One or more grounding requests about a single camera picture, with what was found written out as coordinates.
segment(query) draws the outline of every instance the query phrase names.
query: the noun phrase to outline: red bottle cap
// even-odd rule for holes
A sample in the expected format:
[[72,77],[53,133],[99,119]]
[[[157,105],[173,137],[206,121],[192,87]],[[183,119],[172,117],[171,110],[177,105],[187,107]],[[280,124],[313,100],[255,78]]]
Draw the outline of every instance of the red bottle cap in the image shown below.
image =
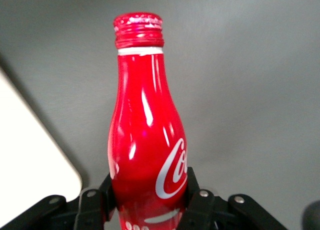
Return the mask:
[[113,22],[115,47],[163,47],[162,19],[153,13],[136,12],[120,15]]

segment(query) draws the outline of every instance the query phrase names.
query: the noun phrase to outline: bottle label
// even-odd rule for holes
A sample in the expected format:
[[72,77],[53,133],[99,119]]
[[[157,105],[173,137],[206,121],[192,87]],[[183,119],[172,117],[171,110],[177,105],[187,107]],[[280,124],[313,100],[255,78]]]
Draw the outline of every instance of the bottle label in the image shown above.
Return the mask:
[[187,153],[185,150],[185,141],[182,138],[180,138],[177,141],[177,143],[175,144],[175,146],[173,147],[173,149],[172,149],[171,153],[169,154],[169,156],[167,157],[166,161],[164,162],[164,164],[158,174],[156,182],[155,182],[156,194],[161,199],[168,199],[168,198],[171,198],[174,195],[176,195],[180,191],[180,189],[184,186],[185,182],[187,181],[187,178],[185,177],[183,182],[181,183],[181,185],[178,187],[177,190],[175,190],[173,192],[166,192],[165,191],[165,186],[164,186],[165,180],[168,176],[169,169],[170,169],[171,165],[173,164],[174,159],[175,159],[175,157],[178,153],[178,150],[180,148],[182,150],[182,153],[181,153],[179,160],[176,164],[176,167],[174,169],[172,181],[174,183],[177,183],[181,179],[183,172],[187,173]]

